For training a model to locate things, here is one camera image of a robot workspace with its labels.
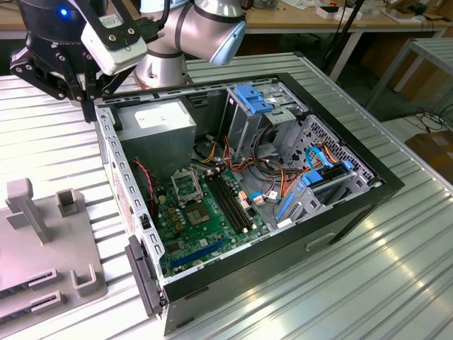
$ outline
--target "red cable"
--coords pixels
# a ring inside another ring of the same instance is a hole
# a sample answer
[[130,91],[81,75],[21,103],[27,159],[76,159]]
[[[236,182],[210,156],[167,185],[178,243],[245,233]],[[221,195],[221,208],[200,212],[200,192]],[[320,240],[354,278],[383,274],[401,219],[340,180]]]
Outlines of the red cable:
[[154,192],[153,192],[153,184],[151,183],[151,178],[149,177],[149,171],[139,161],[134,161],[134,163],[143,170],[144,174],[146,175],[146,177],[148,179],[149,191],[151,191],[151,216],[153,216],[154,215],[154,199],[153,199]]

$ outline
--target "metal workbench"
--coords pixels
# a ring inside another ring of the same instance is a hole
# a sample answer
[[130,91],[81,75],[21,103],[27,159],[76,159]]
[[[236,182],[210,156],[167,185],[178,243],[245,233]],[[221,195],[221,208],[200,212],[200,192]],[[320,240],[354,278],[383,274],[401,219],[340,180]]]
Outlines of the metal workbench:
[[[168,339],[451,339],[452,186],[304,58],[238,57],[228,67],[194,61],[188,68],[194,81],[289,72],[406,186],[343,241]],[[123,87],[135,88],[132,79]],[[80,189],[108,283],[100,300],[13,338],[160,339],[161,324],[145,315],[124,253],[127,238],[94,127],[69,103],[14,76],[0,78],[0,98],[0,183],[29,176],[37,197]]]

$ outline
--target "sticker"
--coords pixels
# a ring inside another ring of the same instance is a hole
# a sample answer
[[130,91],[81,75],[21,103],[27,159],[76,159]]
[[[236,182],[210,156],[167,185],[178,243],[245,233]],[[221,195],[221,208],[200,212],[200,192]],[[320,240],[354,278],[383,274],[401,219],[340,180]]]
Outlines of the sticker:
[[121,24],[122,24],[121,20],[117,17],[116,14],[110,14],[109,16],[103,16],[102,18],[100,18],[100,20],[101,20],[101,23],[106,28],[121,26]]
[[437,145],[445,147],[448,145],[448,141],[444,137],[431,137],[432,140],[436,142]]
[[185,124],[190,122],[189,115],[186,114],[178,102],[161,104],[155,108],[137,111],[135,119],[142,129],[154,128],[167,124]]

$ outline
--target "ram slot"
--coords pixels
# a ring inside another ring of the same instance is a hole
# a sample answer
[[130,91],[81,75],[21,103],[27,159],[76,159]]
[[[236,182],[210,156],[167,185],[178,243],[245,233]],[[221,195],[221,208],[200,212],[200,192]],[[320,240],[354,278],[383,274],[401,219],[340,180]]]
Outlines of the ram slot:
[[233,227],[235,233],[243,232],[244,228],[251,226],[248,216],[237,203],[236,199],[229,192],[227,185],[220,177],[209,177],[206,180],[208,187],[226,215],[226,218]]

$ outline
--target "blue cable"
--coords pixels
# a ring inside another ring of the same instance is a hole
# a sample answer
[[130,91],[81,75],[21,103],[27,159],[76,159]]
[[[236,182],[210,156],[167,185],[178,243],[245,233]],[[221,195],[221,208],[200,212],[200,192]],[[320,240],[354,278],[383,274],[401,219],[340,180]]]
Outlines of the blue cable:
[[256,191],[250,195],[249,200],[253,200],[255,197],[262,195],[259,191]]
[[314,166],[310,159],[310,151],[313,151],[325,166],[328,166],[329,168],[333,168],[333,164],[327,160],[326,155],[320,149],[318,149],[317,147],[309,147],[305,151],[305,158],[306,158],[306,162],[309,164],[311,169],[314,169]]

